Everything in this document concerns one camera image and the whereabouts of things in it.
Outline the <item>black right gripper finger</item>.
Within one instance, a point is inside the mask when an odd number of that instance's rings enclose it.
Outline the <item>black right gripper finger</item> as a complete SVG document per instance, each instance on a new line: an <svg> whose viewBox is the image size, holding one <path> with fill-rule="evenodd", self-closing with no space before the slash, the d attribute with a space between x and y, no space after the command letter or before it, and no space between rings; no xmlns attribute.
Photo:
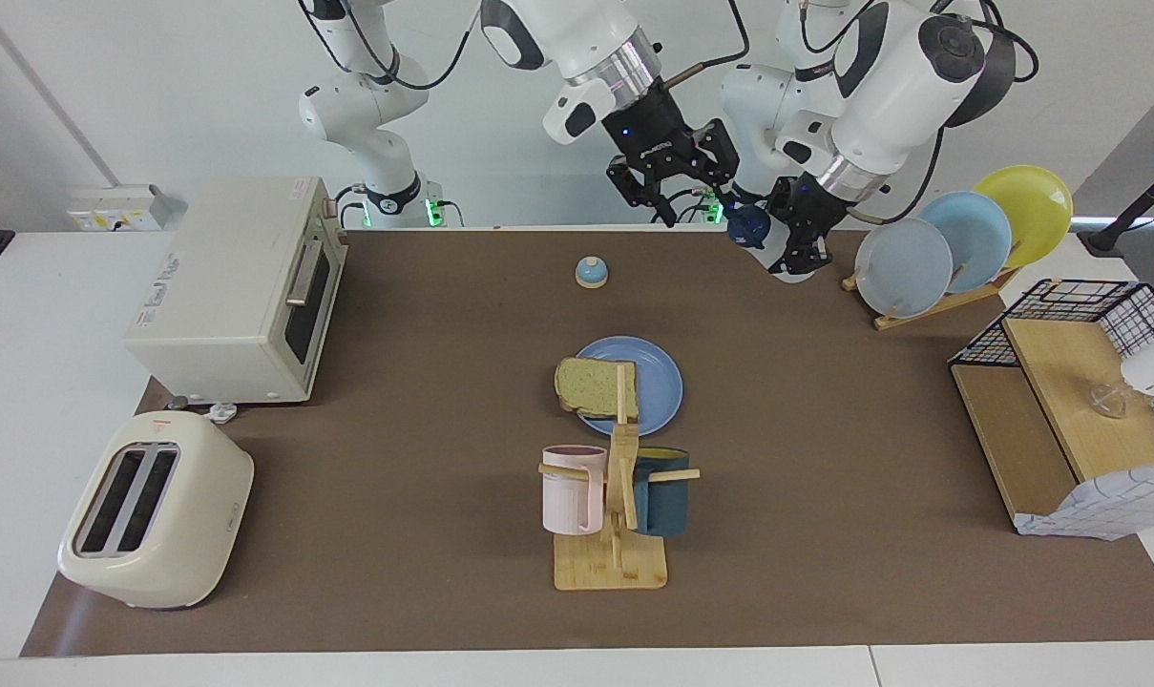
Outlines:
<svg viewBox="0 0 1154 687"><path fill-rule="evenodd" d="M664 195L661 182L655 181L651 173L643 176L643 179L637 179L625 157L612 157L610 164L606 169L606 176L610 178L612 186L620 192L621 197L630 207L652 208L657 218L662 221L665 226L676 225L679 215L674 212L672 200Z"/></svg>
<svg viewBox="0 0 1154 687"><path fill-rule="evenodd" d="M709 186L721 187L737 176L739 154L724 121L711 120L695 130L696 178Z"/></svg>

